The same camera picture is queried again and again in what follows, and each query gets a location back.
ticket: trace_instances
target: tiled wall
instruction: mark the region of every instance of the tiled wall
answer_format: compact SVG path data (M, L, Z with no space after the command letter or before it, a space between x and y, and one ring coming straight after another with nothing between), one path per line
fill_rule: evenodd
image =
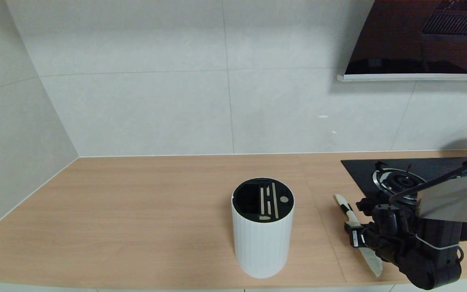
M467 82L339 83L372 0L12 0L83 157L467 148Z
M0 218L76 157L0 1Z

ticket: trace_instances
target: kitchen counter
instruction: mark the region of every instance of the kitchen counter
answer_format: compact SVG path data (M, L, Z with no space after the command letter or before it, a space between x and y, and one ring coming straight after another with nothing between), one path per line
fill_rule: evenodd
M332 196L354 204L363 194L340 160L459 156L467 151L80 158L0 221L0 282L158 290L407 283L387 263L376 278L349 246ZM234 255L230 196L254 177L282 181L296 200L287 264L268 279L246 275Z

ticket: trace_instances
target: knife block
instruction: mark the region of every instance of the knife block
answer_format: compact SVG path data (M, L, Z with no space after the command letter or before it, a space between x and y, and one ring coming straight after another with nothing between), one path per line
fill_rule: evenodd
M232 194L235 256L248 275L263 279L284 267L295 211L291 190L275 179L255 178Z

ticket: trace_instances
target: knife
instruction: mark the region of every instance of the knife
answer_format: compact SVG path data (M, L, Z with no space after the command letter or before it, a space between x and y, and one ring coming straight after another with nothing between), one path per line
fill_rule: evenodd
M347 215L349 218L349 221L347 222L350 226L361 226L360 221L358 218L356 218L356 214L354 214L354 211L352 210L351 205L345 200L345 198L342 195L335 195L336 202L340 205L341 209L343 212ZM371 268L372 272L376 275L376 277L379 277L381 275L381 272L383 271L383 262L381 259L376 255L376 253L368 248L368 247L360 247L358 248L365 261L367 262L368 266Z

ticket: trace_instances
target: white knife handle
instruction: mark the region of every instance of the white knife handle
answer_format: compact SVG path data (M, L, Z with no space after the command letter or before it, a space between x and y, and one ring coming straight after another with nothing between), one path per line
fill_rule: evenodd
M356 214L354 214L354 211L352 210L351 205L349 205L349 202L345 200L345 198L342 195L336 194L335 195L336 201L340 205L341 209L343 212L347 215L349 218L350 222L355 222L355 223L360 223L358 218L356 218Z

